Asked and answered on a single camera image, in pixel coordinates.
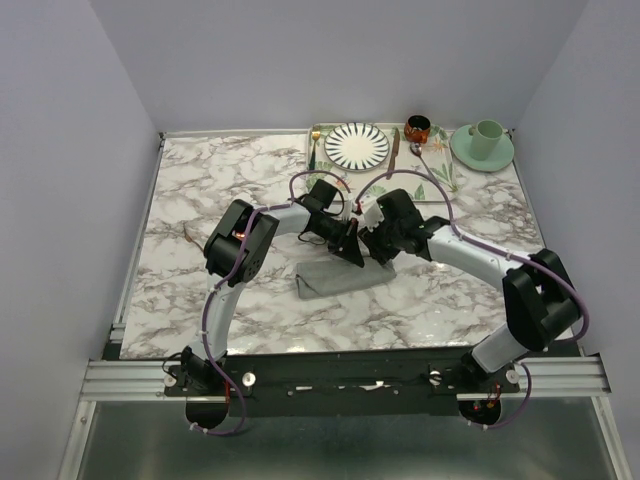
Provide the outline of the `grey cloth napkin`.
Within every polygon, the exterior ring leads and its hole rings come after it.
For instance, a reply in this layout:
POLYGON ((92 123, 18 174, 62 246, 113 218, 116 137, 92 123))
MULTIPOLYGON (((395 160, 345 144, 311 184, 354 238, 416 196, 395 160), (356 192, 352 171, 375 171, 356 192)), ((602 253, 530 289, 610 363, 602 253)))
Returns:
POLYGON ((345 260, 303 262, 296 265, 295 281, 301 300, 327 298, 385 284, 396 277, 392 263, 380 265, 365 257, 359 267, 345 260))

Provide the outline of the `gold green-handled fork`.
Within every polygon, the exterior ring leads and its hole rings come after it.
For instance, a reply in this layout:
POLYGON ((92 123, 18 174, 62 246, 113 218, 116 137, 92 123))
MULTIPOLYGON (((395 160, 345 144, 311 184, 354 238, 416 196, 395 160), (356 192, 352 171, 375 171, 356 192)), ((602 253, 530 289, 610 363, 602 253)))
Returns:
POLYGON ((316 169, 316 150, 317 150, 317 143, 320 138, 321 138, 321 130, 318 125, 314 125, 311 131, 312 143, 311 143, 310 157, 308 162, 308 169, 310 171, 316 169))

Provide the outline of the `aluminium frame rail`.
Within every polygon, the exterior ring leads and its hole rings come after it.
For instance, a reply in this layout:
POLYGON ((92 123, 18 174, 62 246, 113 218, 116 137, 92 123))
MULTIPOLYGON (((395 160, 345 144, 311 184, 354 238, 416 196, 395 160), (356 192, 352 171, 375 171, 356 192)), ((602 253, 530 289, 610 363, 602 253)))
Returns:
MULTIPOLYGON (((526 359, 515 368, 525 389, 524 370, 532 379, 534 398, 602 397, 611 393, 604 365, 597 356, 526 359)), ((80 399, 86 402, 164 401, 165 374, 159 361, 91 361, 80 399)))

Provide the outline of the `striped white plate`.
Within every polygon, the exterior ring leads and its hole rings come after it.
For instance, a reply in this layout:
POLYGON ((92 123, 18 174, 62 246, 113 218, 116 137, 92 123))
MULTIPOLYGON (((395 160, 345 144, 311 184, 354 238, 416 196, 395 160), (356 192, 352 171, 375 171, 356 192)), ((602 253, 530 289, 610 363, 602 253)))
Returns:
POLYGON ((351 172, 379 167, 390 152, 390 143, 382 130, 367 123, 344 123, 334 127, 324 140, 324 150, 335 166, 351 172))

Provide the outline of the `silver spoon on tray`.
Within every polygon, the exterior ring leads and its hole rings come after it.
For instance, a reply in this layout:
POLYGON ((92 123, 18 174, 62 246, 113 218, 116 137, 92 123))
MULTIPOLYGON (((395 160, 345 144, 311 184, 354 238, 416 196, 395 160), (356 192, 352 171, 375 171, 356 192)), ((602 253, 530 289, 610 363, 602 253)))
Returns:
POLYGON ((420 162, 424 166, 428 176, 430 178, 432 178, 436 183, 439 183, 439 180, 437 179, 437 177, 434 174, 433 170, 429 167, 429 165, 427 164, 426 160, 424 159, 424 147, 423 147, 423 145, 421 143, 419 143, 419 142, 411 142, 410 143, 410 150, 411 150, 411 153, 420 160, 420 162))

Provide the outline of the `copper knife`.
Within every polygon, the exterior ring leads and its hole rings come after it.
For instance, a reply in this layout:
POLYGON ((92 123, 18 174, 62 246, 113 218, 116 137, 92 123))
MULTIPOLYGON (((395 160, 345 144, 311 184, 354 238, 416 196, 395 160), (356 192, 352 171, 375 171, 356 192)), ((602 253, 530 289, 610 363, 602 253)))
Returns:
POLYGON ((387 167, 387 176, 386 176, 387 179, 391 178, 391 172, 395 170, 396 158, 399 153, 399 146, 400 146, 400 132, 399 132, 399 129, 395 127, 393 130, 393 143, 392 143, 391 152, 389 155, 389 163, 387 167))

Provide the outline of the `green cup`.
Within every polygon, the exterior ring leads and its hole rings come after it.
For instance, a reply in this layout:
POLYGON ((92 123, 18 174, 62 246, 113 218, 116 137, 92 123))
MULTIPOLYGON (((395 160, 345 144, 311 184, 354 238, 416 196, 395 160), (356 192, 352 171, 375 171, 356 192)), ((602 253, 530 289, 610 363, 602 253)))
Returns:
POLYGON ((481 120, 472 124, 468 133, 471 136, 470 155, 474 160, 484 161, 493 152, 503 135, 503 127, 494 120, 481 120))

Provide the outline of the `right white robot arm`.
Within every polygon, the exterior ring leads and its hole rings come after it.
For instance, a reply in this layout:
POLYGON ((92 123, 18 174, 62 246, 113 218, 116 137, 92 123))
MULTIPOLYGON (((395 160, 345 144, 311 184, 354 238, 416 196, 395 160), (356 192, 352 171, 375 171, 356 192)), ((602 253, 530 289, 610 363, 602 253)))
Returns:
POLYGON ((498 370, 543 351, 583 316, 564 265, 551 250, 511 253, 458 229, 450 219, 425 219, 402 189, 366 207, 364 222, 358 236, 379 263, 404 252, 457 268, 503 294, 505 324, 465 353, 457 368, 471 391, 485 390, 498 370))

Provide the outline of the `orange black mug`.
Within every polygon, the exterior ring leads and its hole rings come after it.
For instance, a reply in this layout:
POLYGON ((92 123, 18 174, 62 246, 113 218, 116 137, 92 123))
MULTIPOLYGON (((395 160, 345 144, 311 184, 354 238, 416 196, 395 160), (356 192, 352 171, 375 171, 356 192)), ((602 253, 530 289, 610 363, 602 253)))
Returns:
POLYGON ((423 115, 410 116, 404 125, 404 135, 408 142, 426 144, 429 139, 431 121, 423 115))

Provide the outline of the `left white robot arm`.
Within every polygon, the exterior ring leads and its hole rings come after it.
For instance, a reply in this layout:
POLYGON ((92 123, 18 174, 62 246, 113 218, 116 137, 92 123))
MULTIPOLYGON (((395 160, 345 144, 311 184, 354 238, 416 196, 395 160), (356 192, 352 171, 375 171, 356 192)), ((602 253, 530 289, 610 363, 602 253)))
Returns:
POLYGON ((311 232, 326 241, 331 254, 364 266, 358 220, 348 206, 339 214, 328 211, 337 193, 320 180, 309 194, 285 204, 254 207, 239 199, 230 204, 204 246, 209 280, 198 340, 180 356, 187 382, 197 393, 209 395, 229 384, 222 364, 231 321, 241 293, 262 268, 274 238, 311 232))

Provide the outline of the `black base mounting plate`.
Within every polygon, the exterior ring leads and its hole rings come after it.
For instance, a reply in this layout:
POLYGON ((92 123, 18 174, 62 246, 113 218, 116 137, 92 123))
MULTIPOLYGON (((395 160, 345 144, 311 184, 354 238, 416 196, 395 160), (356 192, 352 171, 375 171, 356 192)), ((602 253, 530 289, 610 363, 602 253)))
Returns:
POLYGON ((212 367, 185 348, 165 377, 184 397, 234 417, 452 415, 462 402, 519 392, 508 363, 495 373, 468 366, 466 347, 228 355, 212 367))

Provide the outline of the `green saucer plate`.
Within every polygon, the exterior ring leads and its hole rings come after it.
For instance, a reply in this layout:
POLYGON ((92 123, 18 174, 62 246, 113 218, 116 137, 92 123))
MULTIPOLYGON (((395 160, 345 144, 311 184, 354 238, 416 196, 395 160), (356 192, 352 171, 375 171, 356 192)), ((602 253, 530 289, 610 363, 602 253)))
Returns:
POLYGON ((507 167, 513 160, 515 150, 514 145, 503 132, 496 146, 484 160, 477 160, 471 155, 471 144, 473 136, 468 132, 471 124, 458 128, 449 139, 449 147, 452 154, 466 167, 480 172, 497 172, 507 167))

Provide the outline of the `floral serving tray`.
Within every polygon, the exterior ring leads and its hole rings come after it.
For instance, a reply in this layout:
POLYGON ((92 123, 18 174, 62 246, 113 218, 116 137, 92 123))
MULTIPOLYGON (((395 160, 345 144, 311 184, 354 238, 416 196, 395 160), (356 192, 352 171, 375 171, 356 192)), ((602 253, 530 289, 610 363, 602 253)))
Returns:
POLYGON ((312 173, 307 176, 305 185, 310 189, 316 180, 322 179, 343 193, 363 192, 366 199, 403 189, 416 203, 442 200, 432 183, 415 175, 396 173, 380 179, 370 188, 365 187, 379 174, 406 169, 431 173, 453 199, 460 189, 460 182, 449 140, 449 131, 437 124, 432 125, 421 155, 417 157, 410 150, 410 142, 401 124, 316 124, 308 133, 307 169, 312 173))

